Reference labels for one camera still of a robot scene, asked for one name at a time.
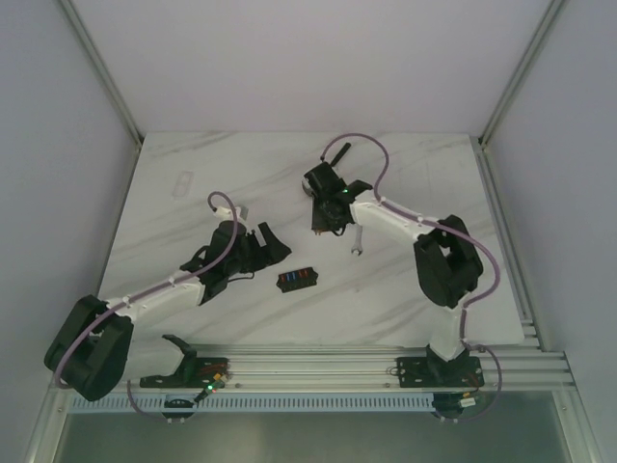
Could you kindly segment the black fuse box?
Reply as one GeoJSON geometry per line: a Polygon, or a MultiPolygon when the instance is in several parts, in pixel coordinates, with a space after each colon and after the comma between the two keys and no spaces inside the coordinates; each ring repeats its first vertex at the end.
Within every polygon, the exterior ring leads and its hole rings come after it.
{"type": "Polygon", "coordinates": [[[276,286],[282,293],[287,293],[315,286],[317,280],[318,273],[312,267],[306,267],[281,273],[276,282],[276,286]]]}

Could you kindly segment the clear plastic fuse box cover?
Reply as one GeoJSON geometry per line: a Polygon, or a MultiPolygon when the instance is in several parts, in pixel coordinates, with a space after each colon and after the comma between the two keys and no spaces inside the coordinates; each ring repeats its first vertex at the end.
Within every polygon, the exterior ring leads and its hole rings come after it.
{"type": "Polygon", "coordinates": [[[174,199],[186,198],[191,190],[194,179],[194,173],[191,171],[182,171],[179,173],[172,192],[174,199]]]}

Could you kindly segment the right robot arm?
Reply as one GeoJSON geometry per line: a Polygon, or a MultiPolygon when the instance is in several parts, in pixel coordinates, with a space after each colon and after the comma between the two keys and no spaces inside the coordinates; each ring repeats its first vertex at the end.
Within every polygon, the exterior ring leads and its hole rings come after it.
{"type": "Polygon", "coordinates": [[[462,300],[476,290],[483,265],[474,246],[459,236],[464,222],[450,215],[437,221],[399,213],[376,198],[373,187],[363,181],[346,183],[327,162],[304,174],[303,189],[312,198],[311,229],[316,233],[341,235],[355,225],[352,253],[362,253],[362,232],[379,232],[414,253],[420,289],[438,309],[424,358],[405,367],[418,386],[462,387],[470,384],[475,364],[462,340],[462,300]]]}

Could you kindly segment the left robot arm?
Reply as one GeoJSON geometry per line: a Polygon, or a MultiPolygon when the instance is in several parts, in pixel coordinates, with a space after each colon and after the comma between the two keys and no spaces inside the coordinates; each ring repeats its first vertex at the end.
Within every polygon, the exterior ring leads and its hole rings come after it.
{"type": "Polygon", "coordinates": [[[248,231],[241,223],[222,221],[210,242],[162,283],[122,298],[80,298],[43,363],[88,401],[105,397],[125,381],[208,391],[196,348],[177,334],[157,333],[156,325],[209,302],[235,275],[254,275],[290,253],[265,222],[248,231]]]}

